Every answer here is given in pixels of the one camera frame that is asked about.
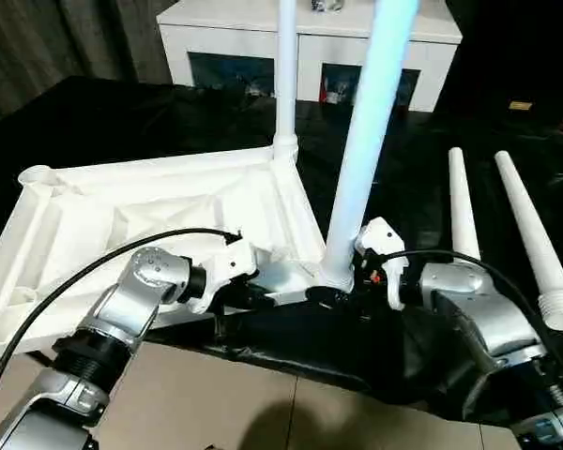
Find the dark curtain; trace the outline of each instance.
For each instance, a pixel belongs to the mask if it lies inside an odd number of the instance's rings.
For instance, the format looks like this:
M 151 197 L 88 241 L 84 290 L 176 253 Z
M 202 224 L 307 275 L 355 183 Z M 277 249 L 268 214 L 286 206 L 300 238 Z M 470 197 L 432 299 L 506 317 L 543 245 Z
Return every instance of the dark curtain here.
M 70 75 L 170 83 L 156 16 L 176 0 L 0 0 L 0 119 Z

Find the small label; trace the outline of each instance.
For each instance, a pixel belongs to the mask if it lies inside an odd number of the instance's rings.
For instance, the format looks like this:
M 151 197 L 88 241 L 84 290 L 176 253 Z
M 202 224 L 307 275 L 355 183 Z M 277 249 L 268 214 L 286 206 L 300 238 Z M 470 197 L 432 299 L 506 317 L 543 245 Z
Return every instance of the small label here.
M 533 103 L 529 101 L 512 101 L 509 105 L 510 110 L 529 111 Z

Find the threaded tube end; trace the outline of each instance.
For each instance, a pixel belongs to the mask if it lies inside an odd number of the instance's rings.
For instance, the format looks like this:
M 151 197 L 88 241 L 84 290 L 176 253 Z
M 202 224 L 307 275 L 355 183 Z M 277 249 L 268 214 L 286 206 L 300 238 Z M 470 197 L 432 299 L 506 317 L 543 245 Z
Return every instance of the threaded tube end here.
M 538 302 L 546 325 L 553 330 L 563 331 L 563 291 L 544 293 Z

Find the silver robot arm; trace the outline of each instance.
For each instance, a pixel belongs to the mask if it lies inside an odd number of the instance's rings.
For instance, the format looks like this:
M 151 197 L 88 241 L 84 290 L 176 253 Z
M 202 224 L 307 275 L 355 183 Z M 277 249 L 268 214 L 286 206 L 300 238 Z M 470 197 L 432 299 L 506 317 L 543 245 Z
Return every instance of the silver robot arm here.
M 159 306 L 181 302 L 205 312 L 220 287 L 255 269 L 243 240 L 202 267 L 157 247 L 137 250 L 0 424 L 0 450 L 97 450 L 88 429 L 104 414 Z

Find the white tube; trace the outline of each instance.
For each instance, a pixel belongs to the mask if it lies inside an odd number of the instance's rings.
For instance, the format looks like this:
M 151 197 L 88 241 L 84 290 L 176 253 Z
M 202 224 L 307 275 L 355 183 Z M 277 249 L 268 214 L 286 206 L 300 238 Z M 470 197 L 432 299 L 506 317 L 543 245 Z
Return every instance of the white tube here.
M 473 209 L 469 198 L 463 151 L 458 147 L 449 151 L 449 172 L 452 249 L 479 259 L 476 222 L 473 218 Z
M 563 266 L 509 153 L 495 160 L 538 283 L 540 312 L 550 328 L 563 331 Z
M 275 60 L 276 125 L 273 156 L 295 155 L 297 102 L 297 0 L 280 0 L 278 54 Z
M 318 282 L 345 291 L 353 287 L 355 239 L 369 200 L 417 11 L 418 0 L 377 0 L 375 4 L 372 35 L 358 83 L 326 254 L 317 274 Z

